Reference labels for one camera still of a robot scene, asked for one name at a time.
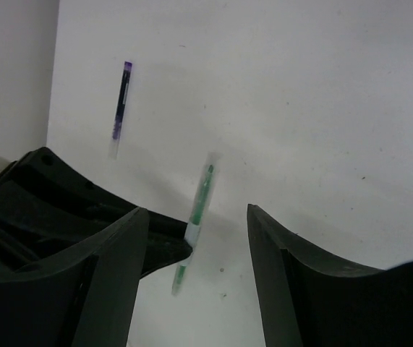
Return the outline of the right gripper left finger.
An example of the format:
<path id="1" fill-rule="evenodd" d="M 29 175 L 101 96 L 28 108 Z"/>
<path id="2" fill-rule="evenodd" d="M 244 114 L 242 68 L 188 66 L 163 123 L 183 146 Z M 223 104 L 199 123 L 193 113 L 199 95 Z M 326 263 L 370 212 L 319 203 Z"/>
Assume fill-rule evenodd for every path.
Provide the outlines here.
<path id="1" fill-rule="evenodd" d="M 137 208 L 19 270 L 0 263 L 0 346 L 125 346 L 148 223 Z"/>

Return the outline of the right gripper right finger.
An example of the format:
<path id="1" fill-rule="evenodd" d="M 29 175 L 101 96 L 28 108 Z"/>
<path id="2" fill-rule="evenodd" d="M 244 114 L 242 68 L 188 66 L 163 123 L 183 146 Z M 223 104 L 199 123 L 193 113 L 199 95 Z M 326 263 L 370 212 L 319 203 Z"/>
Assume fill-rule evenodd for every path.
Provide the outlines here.
<path id="1" fill-rule="evenodd" d="M 267 346 L 413 346 L 413 261 L 346 260 L 257 205 L 247 230 Z"/>

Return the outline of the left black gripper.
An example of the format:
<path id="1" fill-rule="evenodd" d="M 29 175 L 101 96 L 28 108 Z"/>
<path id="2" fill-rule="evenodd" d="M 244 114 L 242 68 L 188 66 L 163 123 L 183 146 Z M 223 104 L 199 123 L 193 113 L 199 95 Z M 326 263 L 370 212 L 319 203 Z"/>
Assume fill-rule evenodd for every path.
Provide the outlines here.
<path id="1" fill-rule="evenodd" d="M 148 214 L 46 147 L 0 171 L 0 278 L 142 275 Z"/>

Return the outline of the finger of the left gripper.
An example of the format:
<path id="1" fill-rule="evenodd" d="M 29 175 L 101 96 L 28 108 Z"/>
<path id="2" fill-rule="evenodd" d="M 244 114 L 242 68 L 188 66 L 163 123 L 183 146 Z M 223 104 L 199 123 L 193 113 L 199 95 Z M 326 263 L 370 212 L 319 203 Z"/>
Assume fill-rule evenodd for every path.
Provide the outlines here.
<path id="1" fill-rule="evenodd" d="M 148 238 L 167 237 L 171 239 L 183 239 L 187 223 L 182 220 L 162 215 L 160 213 L 148 210 L 144 207 L 133 205 L 138 210 L 143 210 L 148 230 Z"/>
<path id="2" fill-rule="evenodd" d="M 191 254 L 192 247 L 184 239 L 150 231 L 140 277 L 144 278 L 161 268 L 181 262 Z"/>

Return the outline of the green pen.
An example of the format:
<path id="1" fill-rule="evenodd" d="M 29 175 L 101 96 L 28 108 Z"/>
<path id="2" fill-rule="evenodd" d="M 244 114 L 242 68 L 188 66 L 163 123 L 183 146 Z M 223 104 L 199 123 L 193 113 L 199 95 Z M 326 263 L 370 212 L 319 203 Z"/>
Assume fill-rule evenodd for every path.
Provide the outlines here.
<path id="1" fill-rule="evenodd" d="M 184 233 L 184 240 L 192 248 L 192 253 L 185 260 L 177 264 L 171 288 L 172 296 L 176 296 L 180 292 L 187 267 L 191 263 L 193 254 L 195 253 L 203 220 L 205 214 L 208 212 L 210 200 L 213 195 L 220 159 L 220 153 L 209 153 L 203 166 L 202 175 L 193 200 L 192 211 Z"/>

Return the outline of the purple pen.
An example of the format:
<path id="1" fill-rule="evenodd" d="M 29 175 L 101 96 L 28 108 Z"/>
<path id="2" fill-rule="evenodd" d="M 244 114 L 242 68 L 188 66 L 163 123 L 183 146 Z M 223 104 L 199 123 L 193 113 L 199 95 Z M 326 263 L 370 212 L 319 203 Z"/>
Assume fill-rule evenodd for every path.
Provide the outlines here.
<path id="1" fill-rule="evenodd" d="M 122 72 L 122 79 L 119 88 L 118 101 L 116 105 L 116 114 L 114 118 L 114 125 L 111 133 L 111 145 L 109 155 L 111 158 L 116 159 L 119 149 L 119 141 L 121 138 L 122 124 L 124 119 L 124 112 L 127 103 L 127 93 L 129 89 L 129 81 L 132 71 L 132 63 L 126 61 Z"/>

